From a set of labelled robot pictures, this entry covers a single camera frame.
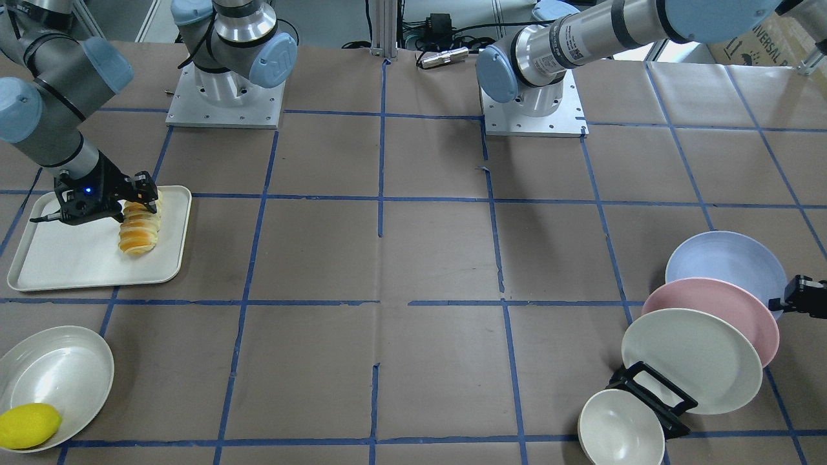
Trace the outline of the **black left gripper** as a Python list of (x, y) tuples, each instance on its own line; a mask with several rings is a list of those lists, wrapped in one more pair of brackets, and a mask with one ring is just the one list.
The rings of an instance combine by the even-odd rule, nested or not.
[(818, 320), (826, 318), (826, 282), (816, 282), (809, 276), (797, 274), (784, 289), (783, 296), (769, 300), (774, 314), (807, 314)]

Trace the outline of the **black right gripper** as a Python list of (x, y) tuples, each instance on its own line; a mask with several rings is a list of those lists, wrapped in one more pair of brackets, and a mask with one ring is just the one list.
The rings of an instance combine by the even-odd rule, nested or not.
[(68, 174), (60, 174), (54, 180), (54, 194), (59, 210), (32, 217), (30, 223), (61, 221), (81, 225), (106, 218), (122, 223), (121, 200), (141, 204), (151, 214), (157, 214), (160, 197), (149, 172), (140, 171), (128, 177), (104, 155), (99, 156), (97, 165), (82, 178), (74, 180)]

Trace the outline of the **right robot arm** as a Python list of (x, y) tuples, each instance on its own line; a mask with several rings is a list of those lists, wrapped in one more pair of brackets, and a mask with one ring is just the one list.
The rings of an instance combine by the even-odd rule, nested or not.
[[(79, 130), (135, 72), (106, 39), (71, 38), (71, 11), (70, 1), (2, 2), (2, 54), (32, 74), (2, 78), (2, 140), (54, 178), (59, 209), (41, 223), (123, 223), (132, 204), (159, 214), (152, 176), (124, 174)], [(266, 1), (174, 1), (171, 14), (189, 51), (184, 65), (207, 78), (206, 92), (217, 77), (275, 88), (293, 70), (297, 41)]]

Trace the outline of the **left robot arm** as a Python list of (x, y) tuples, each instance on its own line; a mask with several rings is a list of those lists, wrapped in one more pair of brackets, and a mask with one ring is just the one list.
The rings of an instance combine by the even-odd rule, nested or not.
[(825, 62), (824, 1), (607, 1), (521, 23), (479, 53), (476, 74), (488, 136), (555, 136), (582, 142), (589, 130), (571, 72), (659, 41), (716, 41), (778, 15), (816, 44), (790, 71), (809, 79)]

